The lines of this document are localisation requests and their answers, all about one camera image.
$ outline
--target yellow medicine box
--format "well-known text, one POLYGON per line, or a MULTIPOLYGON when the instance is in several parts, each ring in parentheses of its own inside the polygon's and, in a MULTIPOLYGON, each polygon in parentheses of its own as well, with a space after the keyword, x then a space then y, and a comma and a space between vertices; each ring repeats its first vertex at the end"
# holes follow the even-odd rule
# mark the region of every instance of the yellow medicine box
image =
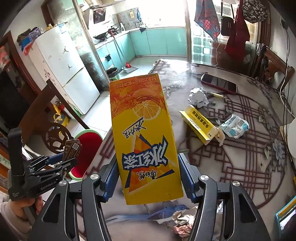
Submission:
POLYGON ((218 140, 220 146, 223 144, 225 135, 222 129, 215 127, 194 106, 188 105, 185 111, 179 110, 179 112, 203 144, 207 145, 214 137, 218 140))

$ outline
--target wire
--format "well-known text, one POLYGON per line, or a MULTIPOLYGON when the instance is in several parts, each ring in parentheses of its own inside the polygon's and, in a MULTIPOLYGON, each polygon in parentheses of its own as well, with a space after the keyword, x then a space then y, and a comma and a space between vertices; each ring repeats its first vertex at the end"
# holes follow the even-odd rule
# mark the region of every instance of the wire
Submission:
MULTIPOLYGON (((285 31, 286 31, 286 35, 287 35, 287 55, 286 55, 286 73, 285 73, 285 77, 284 77, 284 81, 283 81, 283 83, 282 83, 282 85, 281 85, 281 88, 280 88, 280 90, 279 90, 279 96, 280 96, 280 99, 281 99, 281 101, 282 101, 282 103, 283 103, 283 105, 284 105, 284 110, 285 110, 285 103, 284 103, 284 101, 283 101, 283 99, 282 99, 282 97, 284 97, 285 98, 285 93, 284 93, 284 95, 282 95, 281 94, 281 91, 282 91, 282 88, 283 88, 283 86, 284 86, 284 83, 286 82, 286 78, 287 78, 287 74, 288 74, 288 58, 289 58, 289 55, 290 55, 290 36, 289 36, 289 34, 288 34, 288 31, 285 29, 285 31)), ((287 104, 289 104, 289 106, 290 106, 290 108, 291 108, 291 111, 288 109, 288 105, 286 106, 286 108, 287 108, 287 111, 294 117, 294 118, 296 118, 294 115, 293 115, 293 113, 292 113, 292 106, 291 106, 291 104, 289 103, 289 101, 288 101, 288 98, 286 98, 287 99, 287 104)))
MULTIPOLYGON (((286 76, 287 76, 287 69, 288 69, 288 58, 289 58, 289 55, 290 55, 290 37, 289 37, 289 34, 288 34, 288 31, 286 30, 286 35, 287 35, 287 54, 286 54, 286 74, 285 74, 285 78, 284 78, 284 81, 286 80, 286 76)), ((294 164, 294 161, 293 161, 293 157, 290 153, 290 150, 289 150, 289 147, 288 147, 288 140, 287 140, 287 137, 288 137, 288 126, 287 126, 287 122, 288 122, 288 104, 290 105, 290 103, 288 102, 288 98, 289 98, 289 92, 290 92, 290 83, 288 83, 289 86, 288 86, 288 95, 287 95, 287 98, 285 99, 285 102, 283 102, 282 98, 282 102, 284 104, 284 111, 283 111, 283 140, 284 140, 284 143, 285 143, 285 146, 287 148, 287 152, 288 152, 288 155, 289 155, 289 158, 290 158, 290 162, 291 162, 291 167, 292 167, 292 170, 294 172, 294 175, 296 176, 296 167, 295 167, 295 164, 294 164), (286 110, 286 138, 285 138, 285 131, 284 131, 284 120, 285 120, 285 110, 286 110)))
POLYGON ((218 48, 219 48, 220 44, 221 43, 219 43, 218 47, 216 48, 216 62, 217 62, 217 64, 214 65, 214 67, 218 65, 218 59, 217 59, 217 57, 218 57, 218 48))

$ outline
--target hanging bag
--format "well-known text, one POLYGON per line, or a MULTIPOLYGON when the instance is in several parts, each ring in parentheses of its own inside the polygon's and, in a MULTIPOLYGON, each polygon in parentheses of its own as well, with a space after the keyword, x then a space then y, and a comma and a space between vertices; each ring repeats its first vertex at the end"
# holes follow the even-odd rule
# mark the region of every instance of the hanging bag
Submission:
POLYGON ((234 19, 235 19, 234 12, 232 8, 232 4, 230 5, 231 5, 233 18, 223 16, 223 1, 221 1, 221 35, 223 36, 230 36, 231 28, 234 26, 234 19))
POLYGON ((242 11, 244 19, 250 23, 267 19, 267 8, 259 0, 244 0, 242 11))

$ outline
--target trash bin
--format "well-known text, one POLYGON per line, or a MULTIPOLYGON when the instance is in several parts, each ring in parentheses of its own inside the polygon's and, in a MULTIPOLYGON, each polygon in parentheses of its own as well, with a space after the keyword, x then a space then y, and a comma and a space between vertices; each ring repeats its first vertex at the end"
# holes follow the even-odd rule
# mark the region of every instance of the trash bin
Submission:
POLYGON ((116 67, 106 70, 106 73, 111 81, 119 80, 118 72, 119 72, 119 69, 116 67))

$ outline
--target smartphone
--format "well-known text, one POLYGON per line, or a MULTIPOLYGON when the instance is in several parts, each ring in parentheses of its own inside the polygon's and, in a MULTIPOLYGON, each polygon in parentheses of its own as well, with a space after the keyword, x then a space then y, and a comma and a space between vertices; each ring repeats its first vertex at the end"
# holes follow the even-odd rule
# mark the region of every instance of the smartphone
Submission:
POLYGON ((216 76, 213 76, 210 74, 203 74, 202 77, 200 78, 200 80, 201 80, 202 84, 222 90, 226 93, 229 93, 229 94, 236 94, 237 93, 237 85, 236 84, 234 84, 230 81, 221 79, 219 77, 216 77, 216 76))

